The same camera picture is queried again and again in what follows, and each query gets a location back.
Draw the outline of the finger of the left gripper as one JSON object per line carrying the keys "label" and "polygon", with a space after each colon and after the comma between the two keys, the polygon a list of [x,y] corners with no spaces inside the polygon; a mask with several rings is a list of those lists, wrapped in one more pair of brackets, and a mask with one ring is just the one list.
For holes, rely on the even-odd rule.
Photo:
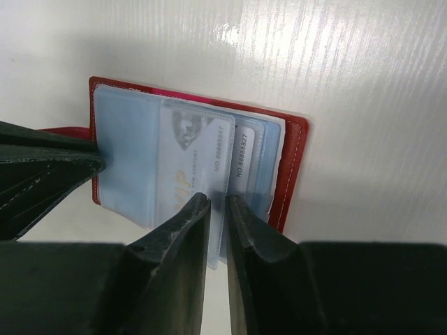
{"label": "finger of the left gripper", "polygon": [[105,169],[82,129],[35,130],[1,122],[1,240],[16,240]]}

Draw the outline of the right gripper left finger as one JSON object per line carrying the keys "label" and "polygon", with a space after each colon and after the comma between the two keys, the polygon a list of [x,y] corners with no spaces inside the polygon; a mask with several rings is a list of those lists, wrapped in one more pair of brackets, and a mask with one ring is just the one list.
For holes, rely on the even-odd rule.
{"label": "right gripper left finger", "polygon": [[142,280],[125,334],[199,334],[211,202],[196,193],[171,219],[128,246]]}

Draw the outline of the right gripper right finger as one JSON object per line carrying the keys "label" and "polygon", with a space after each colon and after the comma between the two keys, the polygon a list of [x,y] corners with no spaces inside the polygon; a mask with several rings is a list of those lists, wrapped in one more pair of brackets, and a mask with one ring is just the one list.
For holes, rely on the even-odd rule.
{"label": "right gripper right finger", "polygon": [[298,246],[226,198],[230,322],[233,334],[303,334],[304,261]]}

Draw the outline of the red leather card holder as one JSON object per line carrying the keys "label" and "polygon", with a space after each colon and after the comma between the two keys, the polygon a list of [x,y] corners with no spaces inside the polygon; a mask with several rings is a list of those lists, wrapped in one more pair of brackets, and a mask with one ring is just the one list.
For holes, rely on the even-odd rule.
{"label": "red leather card holder", "polygon": [[105,77],[93,76],[89,78],[89,99],[93,100],[94,90],[98,85],[105,84],[120,89],[141,91],[147,94],[154,94],[170,98],[180,98],[195,103],[204,103],[215,107],[224,107],[234,110],[245,111],[250,117],[257,114],[269,115],[283,119],[285,125],[284,145],[281,150],[277,181],[272,206],[269,211],[268,224],[280,233],[284,231],[288,210],[291,205],[294,188],[297,182],[302,158],[304,156],[306,141],[309,134],[309,121],[297,114],[288,114],[279,110],[267,109],[248,103],[239,103],[229,100],[219,100],[207,96],[199,96],[181,91],[145,86],[136,83],[124,82]]}

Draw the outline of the silver VIP card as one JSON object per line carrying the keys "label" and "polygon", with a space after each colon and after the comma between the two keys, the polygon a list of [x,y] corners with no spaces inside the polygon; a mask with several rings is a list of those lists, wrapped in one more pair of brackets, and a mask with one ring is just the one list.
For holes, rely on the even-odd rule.
{"label": "silver VIP card", "polygon": [[172,218],[196,193],[210,200],[207,265],[216,269],[221,250],[235,118],[179,100],[161,103],[156,184],[157,223]]}

